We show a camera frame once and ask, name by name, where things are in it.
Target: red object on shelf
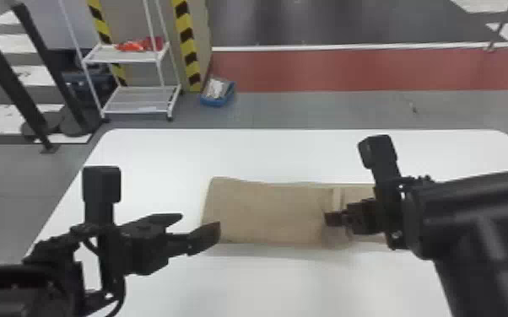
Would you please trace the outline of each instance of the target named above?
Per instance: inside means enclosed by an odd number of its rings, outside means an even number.
[[[164,39],[161,36],[155,37],[155,45],[158,51],[164,48]],[[121,44],[116,45],[118,51],[153,51],[154,45],[151,37],[146,37],[143,40],[127,40]]]
[[[139,42],[142,44],[143,48],[146,51],[153,51],[154,45],[152,44],[152,38],[147,36],[144,40],[141,40]],[[161,36],[155,37],[155,46],[158,51],[161,51],[164,48],[164,39]]]
[[[128,40],[124,43],[116,45],[118,51],[145,51],[143,45],[133,40]]]

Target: metal pole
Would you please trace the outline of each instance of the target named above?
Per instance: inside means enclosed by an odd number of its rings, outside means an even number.
[[[71,20],[69,19],[67,10],[65,9],[65,4],[63,3],[63,0],[58,0],[57,2],[59,3],[59,7],[61,8],[63,18],[65,18],[65,25],[67,26],[69,35],[71,35],[71,40],[75,45],[75,51],[77,52],[78,61],[81,63],[84,76],[87,78],[90,93],[93,95],[93,99],[95,100],[96,105],[99,106],[100,117],[104,119],[105,113],[102,111],[102,104],[100,103],[99,95],[96,93],[95,86],[93,85],[93,79],[90,77],[89,69],[87,68],[87,65],[83,62],[83,52],[81,52],[81,47],[78,45],[77,36],[75,36],[75,31],[73,30],[73,25],[71,24]]]
[[[486,51],[494,51],[494,46],[496,45],[496,42],[500,40],[500,34],[502,33],[506,23],[508,23],[508,9],[504,12],[504,14],[502,14],[502,20],[500,21],[500,24],[498,24],[498,29],[496,29],[494,37],[490,40],[489,45],[486,46]]]
[[[167,28],[165,27],[165,21],[164,21],[164,14],[161,9],[161,5],[159,4],[159,0],[155,0],[155,8],[158,10],[159,15],[159,21],[161,22],[161,29],[164,32],[164,37],[166,40],[169,39],[169,36],[167,34]],[[173,66],[173,73],[176,75],[177,84],[181,84],[181,80],[179,79],[179,72],[177,71],[177,65],[176,65],[176,59],[173,56],[173,48],[170,47],[170,58],[171,58],[171,65]]]
[[[149,14],[149,3],[148,0],[142,0],[143,11],[146,13],[146,21],[148,22],[148,32],[151,37],[152,47],[154,48],[154,59],[155,66],[158,69],[159,83],[163,88],[165,86],[164,74],[161,72],[161,61],[158,59],[158,46],[155,43],[155,33],[154,33],[154,25],[152,24],[152,17]]]
[[[34,134],[41,140],[46,151],[52,151],[55,146],[49,141],[44,131],[47,128],[46,119],[37,109],[34,100],[30,97],[28,91],[25,90],[2,52],[0,52],[0,86],[16,105]]]
[[[40,32],[35,27],[34,21],[31,18],[30,11],[23,3],[17,3],[12,6],[12,11],[18,17],[19,22],[25,29],[25,32],[28,34],[31,41],[34,43],[35,49],[37,53],[40,55],[41,60],[46,64],[47,70],[51,74],[53,81],[55,82],[59,92],[61,93],[63,100],[65,101],[65,105],[71,111],[71,115],[75,118],[75,121],[80,126],[86,125],[87,121],[84,119],[83,112],[78,106],[77,100],[71,95],[61,72],[59,72],[59,67],[55,63],[55,60],[52,58],[51,53],[47,49],[46,43],[41,38]]]

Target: white table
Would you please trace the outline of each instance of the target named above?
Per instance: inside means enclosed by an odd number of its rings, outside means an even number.
[[[172,231],[200,222],[213,176],[268,182],[371,183],[356,144],[389,134],[404,175],[436,180],[508,170],[508,136],[495,131],[115,130],[86,165],[122,169],[119,224],[157,212],[181,212]],[[40,233],[83,221],[80,172]],[[96,259],[79,251],[89,286]],[[127,279],[121,316],[449,316],[432,264],[385,245],[345,251],[217,245],[181,256],[151,277]]]

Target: gray floor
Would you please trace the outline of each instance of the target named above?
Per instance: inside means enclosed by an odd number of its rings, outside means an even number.
[[[187,94],[178,102],[174,122],[163,116],[113,117],[90,144],[63,145],[54,155],[40,155],[37,145],[0,145],[0,262],[21,259],[99,137],[114,128],[491,128],[508,133],[508,91],[238,94],[221,109],[203,107],[196,95]]]
[[[485,22],[500,21],[451,0],[211,0],[208,9],[214,46],[479,42],[496,37]]]

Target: blue container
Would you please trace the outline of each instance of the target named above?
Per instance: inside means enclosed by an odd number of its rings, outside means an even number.
[[[220,108],[223,105],[226,105],[234,94],[235,94],[235,82],[230,82],[229,89],[226,91],[226,95],[224,96],[224,98],[221,99],[207,98],[201,94],[200,100],[202,105]]]

